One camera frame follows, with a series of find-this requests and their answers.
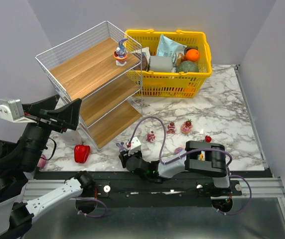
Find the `purple bunny donut toy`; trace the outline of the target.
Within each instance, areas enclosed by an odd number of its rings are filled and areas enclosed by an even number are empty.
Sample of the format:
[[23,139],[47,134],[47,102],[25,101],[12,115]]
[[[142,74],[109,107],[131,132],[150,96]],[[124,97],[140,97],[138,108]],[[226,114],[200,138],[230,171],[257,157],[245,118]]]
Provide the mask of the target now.
[[116,146],[119,148],[119,153],[124,154],[129,151],[130,147],[124,142],[117,142]]

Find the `purple bunny sundae toy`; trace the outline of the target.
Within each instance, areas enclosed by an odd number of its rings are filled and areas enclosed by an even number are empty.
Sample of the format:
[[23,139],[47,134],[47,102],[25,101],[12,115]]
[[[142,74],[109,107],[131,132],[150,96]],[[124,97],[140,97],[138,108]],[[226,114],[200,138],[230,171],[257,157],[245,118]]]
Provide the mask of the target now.
[[116,59],[116,65],[117,66],[125,66],[127,63],[128,52],[124,46],[124,43],[127,40],[128,40],[128,38],[126,38],[126,37],[119,40],[118,46],[116,47],[116,50],[114,51],[114,58]]

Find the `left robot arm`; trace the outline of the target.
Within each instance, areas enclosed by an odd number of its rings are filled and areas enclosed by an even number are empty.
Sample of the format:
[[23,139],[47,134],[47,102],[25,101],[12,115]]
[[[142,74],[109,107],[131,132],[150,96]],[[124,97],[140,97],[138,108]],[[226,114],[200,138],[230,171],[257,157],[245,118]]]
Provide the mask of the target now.
[[33,172],[53,131],[75,130],[79,123],[81,99],[57,109],[59,95],[23,104],[20,100],[1,99],[0,119],[25,123],[17,142],[0,140],[0,239],[24,235],[50,209],[74,197],[94,192],[89,172],[79,171],[62,186],[28,202],[17,199],[27,184],[27,173]]

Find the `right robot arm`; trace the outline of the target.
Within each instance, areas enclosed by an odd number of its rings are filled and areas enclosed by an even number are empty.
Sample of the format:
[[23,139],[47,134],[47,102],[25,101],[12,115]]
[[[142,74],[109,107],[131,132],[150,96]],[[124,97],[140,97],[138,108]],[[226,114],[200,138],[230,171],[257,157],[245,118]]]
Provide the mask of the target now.
[[163,183],[185,171],[210,177],[213,182],[207,188],[198,186],[197,192],[200,196],[220,197],[231,194],[226,156],[232,159],[221,144],[188,141],[181,152],[163,163],[143,160],[141,144],[121,151],[119,159],[123,168],[152,183]]

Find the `white bottle black cap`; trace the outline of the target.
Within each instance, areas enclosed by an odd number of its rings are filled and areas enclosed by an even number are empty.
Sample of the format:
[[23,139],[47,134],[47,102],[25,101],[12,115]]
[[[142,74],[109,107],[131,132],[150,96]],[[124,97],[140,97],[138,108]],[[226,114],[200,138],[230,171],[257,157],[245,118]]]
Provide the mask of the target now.
[[61,137],[66,145],[78,145],[83,142],[80,133],[76,130],[68,129],[66,132],[62,133]]

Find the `pink round toy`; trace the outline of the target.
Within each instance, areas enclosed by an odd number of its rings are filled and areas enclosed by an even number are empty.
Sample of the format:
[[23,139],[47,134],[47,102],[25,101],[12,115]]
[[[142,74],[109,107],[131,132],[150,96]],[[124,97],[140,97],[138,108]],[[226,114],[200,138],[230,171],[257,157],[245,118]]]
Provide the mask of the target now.
[[44,168],[44,166],[46,165],[46,162],[47,162],[47,158],[44,154],[42,154],[39,161],[38,161],[37,167],[39,169]]

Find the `red strawberry cake toy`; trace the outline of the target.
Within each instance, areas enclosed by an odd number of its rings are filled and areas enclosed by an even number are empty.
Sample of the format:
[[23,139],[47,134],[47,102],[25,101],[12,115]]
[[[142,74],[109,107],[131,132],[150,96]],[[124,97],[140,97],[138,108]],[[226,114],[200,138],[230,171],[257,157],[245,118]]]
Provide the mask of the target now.
[[175,123],[174,122],[170,122],[167,126],[167,134],[174,134],[176,131],[176,127],[175,127]]

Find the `pink strawberry donut toy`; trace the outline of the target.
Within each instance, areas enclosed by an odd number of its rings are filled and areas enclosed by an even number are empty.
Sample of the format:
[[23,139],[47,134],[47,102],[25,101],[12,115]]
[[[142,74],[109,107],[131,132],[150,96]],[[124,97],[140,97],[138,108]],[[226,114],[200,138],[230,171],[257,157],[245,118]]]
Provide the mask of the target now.
[[182,133],[188,134],[191,131],[192,127],[193,127],[192,120],[189,119],[182,124],[180,130]]

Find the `yellow plastic basket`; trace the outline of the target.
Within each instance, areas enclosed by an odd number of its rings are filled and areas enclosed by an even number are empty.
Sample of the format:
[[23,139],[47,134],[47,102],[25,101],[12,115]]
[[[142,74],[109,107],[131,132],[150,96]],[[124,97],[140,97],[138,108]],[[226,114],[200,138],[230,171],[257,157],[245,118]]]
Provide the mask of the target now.
[[129,29],[126,35],[141,44],[141,95],[193,98],[212,74],[211,52],[206,35],[199,31]]

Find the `small red apple toy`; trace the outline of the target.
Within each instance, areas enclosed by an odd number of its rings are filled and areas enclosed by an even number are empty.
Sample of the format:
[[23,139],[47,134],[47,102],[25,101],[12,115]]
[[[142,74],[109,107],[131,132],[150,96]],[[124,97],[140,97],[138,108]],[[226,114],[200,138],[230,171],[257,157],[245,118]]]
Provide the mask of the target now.
[[204,142],[206,142],[206,143],[210,143],[211,142],[211,140],[212,140],[212,138],[209,136],[209,135],[206,135],[205,137],[204,137]]

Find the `brown round container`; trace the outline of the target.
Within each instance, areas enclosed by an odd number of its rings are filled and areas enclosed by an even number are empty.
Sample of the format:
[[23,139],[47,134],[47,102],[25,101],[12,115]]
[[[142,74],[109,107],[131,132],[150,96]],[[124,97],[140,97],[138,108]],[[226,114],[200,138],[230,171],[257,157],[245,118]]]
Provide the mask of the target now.
[[144,54],[142,55],[142,70],[148,71],[148,62],[147,62],[147,58]]

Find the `grey box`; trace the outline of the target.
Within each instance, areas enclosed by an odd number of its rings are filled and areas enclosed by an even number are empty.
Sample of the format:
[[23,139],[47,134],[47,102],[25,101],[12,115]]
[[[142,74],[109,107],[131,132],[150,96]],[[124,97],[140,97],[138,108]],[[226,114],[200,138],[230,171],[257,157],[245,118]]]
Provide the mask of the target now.
[[150,56],[149,58],[149,71],[153,72],[171,72],[173,63],[170,57],[165,56]]

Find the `green melon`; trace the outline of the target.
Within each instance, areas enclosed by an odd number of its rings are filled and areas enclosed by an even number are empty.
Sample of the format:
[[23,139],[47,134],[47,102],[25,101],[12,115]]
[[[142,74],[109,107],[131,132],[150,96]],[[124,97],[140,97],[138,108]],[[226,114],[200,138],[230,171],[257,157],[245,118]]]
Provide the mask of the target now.
[[188,73],[188,72],[194,72],[198,73],[199,69],[198,66],[195,62],[192,61],[183,61],[180,63],[179,66],[176,67],[176,72],[183,72],[183,73]]

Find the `light blue snack bag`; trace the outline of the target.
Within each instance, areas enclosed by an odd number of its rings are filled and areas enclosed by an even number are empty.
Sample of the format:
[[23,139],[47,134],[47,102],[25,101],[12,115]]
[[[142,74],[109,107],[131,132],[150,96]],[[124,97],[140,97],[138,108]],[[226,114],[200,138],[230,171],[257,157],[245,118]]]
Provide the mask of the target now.
[[156,56],[170,57],[173,64],[176,63],[179,53],[184,53],[186,45],[178,43],[170,38],[160,35]]

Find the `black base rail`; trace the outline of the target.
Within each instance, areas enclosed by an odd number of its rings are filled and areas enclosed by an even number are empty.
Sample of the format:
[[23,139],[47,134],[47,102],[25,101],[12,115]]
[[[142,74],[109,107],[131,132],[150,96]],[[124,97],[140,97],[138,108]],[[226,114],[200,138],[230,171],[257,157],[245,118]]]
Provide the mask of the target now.
[[211,207],[229,196],[240,196],[231,181],[230,189],[215,189],[206,176],[183,172],[162,183],[143,180],[130,172],[88,172],[98,199],[108,208]]

